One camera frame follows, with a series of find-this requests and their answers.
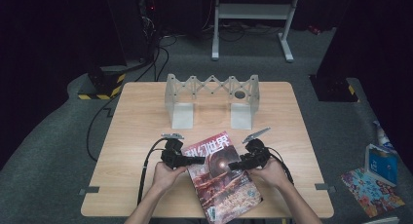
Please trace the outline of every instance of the hand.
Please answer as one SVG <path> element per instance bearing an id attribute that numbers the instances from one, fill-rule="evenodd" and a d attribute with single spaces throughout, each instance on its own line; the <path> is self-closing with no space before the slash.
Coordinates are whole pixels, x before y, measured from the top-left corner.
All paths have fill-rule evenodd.
<path id="1" fill-rule="evenodd" d="M 285 175 L 282 165 L 274 158 L 270 158 L 263 168 L 253 168 L 248 171 L 266 181 L 270 186 L 280 189 L 284 184 L 290 183 Z"/>
<path id="2" fill-rule="evenodd" d="M 185 170 L 186 167 L 171 169 L 165 163 L 158 162 L 155 166 L 152 187 L 157 188 L 159 192 L 165 193 L 173 185 L 179 174 L 185 172 Z"/>

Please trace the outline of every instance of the book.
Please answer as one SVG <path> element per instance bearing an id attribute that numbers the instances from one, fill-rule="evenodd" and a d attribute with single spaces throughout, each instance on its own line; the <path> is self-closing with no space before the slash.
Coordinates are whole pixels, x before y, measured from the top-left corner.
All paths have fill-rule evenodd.
<path id="1" fill-rule="evenodd" d="M 394 187 L 368 176 L 364 168 L 346 172 L 341 175 L 341 179 L 369 217 L 405 205 Z"/>
<path id="2" fill-rule="evenodd" d="M 226 131 L 181 149 L 188 157 L 206 157 L 203 165 L 191 165 L 189 175 L 210 224 L 223 224 L 262 202 L 247 171 L 230 170 L 240 156 Z"/>
<path id="3" fill-rule="evenodd" d="M 397 155 L 385 147 L 374 144 L 365 149 L 365 173 L 390 186 L 397 184 Z"/>

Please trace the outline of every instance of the table top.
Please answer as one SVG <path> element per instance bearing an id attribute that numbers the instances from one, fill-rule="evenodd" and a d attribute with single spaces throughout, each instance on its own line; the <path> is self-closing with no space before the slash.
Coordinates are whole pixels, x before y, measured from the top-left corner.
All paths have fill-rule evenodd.
<path id="1" fill-rule="evenodd" d="M 287 82 L 260 82 L 260 105 L 252 130 L 231 129 L 227 94 L 199 93 L 194 102 L 194 127 L 173 130 L 165 107 L 166 82 L 140 82 L 124 85 L 109 131 L 100 152 L 90 187 L 82 205 L 85 216 L 129 216 L 136 207 L 140 175 L 150 147 L 162 133 L 180 133 L 183 147 L 222 131 L 228 132 L 239 154 L 247 151 L 242 141 L 251 133 L 271 127 L 259 138 L 276 149 L 288 166 L 295 187 L 320 218 L 334 213 L 327 191 L 317 190 L 324 183 L 316 155 L 294 91 Z M 164 148 L 161 143 L 157 148 Z M 152 184 L 154 168 L 161 151 L 152 153 L 146 171 L 143 195 Z M 241 218 L 291 217 L 281 194 L 260 178 L 251 176 L 264 201 Z M 181 174 L 174 186 L 161 198 L 154 217 L 205 217 L 191 178 Z"/>

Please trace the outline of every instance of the magazine cover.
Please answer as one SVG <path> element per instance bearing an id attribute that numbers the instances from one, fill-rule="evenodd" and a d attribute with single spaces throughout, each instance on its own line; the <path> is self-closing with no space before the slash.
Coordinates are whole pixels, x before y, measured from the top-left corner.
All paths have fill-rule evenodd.
<path id="1" fill-rule="evenodd" d="M 393 187 L 366 175 L 364 168 L 349 171 L 341 175 L 341 179 L 369 217 L 404 205 Z"/>
<path id="2" fill-rule="evenodd" d="M 397 155 L 386 148 L 369 144 L 365 149 L 364 171 L 388 185 L 397 185 Z"/>
<path id="3" fill-rule="evenodd" d="M 181 152 L 189 157 L 206 157 L 203 165 L 187 168 L 209 223 L 227 223 L 261 203 L 261 194 L 249 174 L 228 168 L 241 159 L 226 131 Z"/>

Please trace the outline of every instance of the black stand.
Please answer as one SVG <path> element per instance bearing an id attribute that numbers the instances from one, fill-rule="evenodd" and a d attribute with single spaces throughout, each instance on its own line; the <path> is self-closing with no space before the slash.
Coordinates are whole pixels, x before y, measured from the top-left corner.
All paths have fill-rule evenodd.
<path id="1" fill-rule="evenodd" d="M 345 79 L 310 76 L 319 101 L 357 102 L 355 90 Z"/>

